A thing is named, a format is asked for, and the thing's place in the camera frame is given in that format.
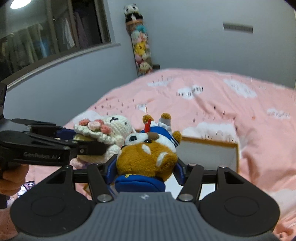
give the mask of pink comforter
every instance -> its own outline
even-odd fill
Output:
[[[281,217],[274,233],[296,236],[296,92],[237,74],[168,69],[107,93],[81,118],[120,114],[142,129],[142,116],[172,116],[184,135],[238,142],[239,174],[271,195]],[[32,167],[28,180],[40,181],[56,168]]]

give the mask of finger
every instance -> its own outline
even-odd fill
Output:
[[[13,183],[7,180],[0,180],[0,189],[5,191],[15,190],[15,189],[18,189],[24,183],[25,183],[25,179],[21,180],[18,183]]]
[[[15,169],[6,170],[3,172],[3,179],[13,183],[19,183],[23,180],[29,171],[29,165],[18,166]]]
[[[6,191],[6,190],[1,190],[0,189],[0,194],[3,194],[5,196],[13,196],[15,194],[17,194],[17,192],[20,190],[20,188],[15,189],[15,190],[10,190],[10,191]]]

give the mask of crocheted bunny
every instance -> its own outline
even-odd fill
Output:
[[[106,163],[114,154],[118,154],[125,138],[135,132],[129,120],[122,115],[113,115],[102,120],[81,120],[74,125],[77,135],[75,140],[98,141],[107,145],[102,156],[78,155],[71,160],[71,165],[77,169],[86,168],[90,163]]]

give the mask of metal screw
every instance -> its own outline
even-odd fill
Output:
[[[179,199],[182,202],[190,202],[193,200],[193,196],[191,194],[184,193],[179,196]]]
[[[109,202],[112,200],[112,197],[109,194],[101,194],[97,197],[100,202]]]

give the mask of glass window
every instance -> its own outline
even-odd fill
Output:
[[[108,43],[102,6],[101,0],[7,1],[0,7],[0,81],[48,57]]]

